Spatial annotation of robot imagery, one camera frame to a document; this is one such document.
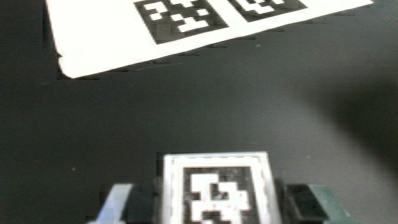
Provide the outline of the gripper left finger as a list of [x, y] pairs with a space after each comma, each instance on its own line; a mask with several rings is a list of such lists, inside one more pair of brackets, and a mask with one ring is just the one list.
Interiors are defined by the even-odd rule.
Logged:
[[96, 219], [87, 224], [155, 224], [155, 196], [149, 186], [115, 184]]

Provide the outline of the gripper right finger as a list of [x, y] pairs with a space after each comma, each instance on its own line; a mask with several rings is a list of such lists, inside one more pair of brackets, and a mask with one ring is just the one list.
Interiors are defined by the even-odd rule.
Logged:
[[330, 188], [288, 184], [281, 191], [282, 224], [354, 224], [354, 218]]

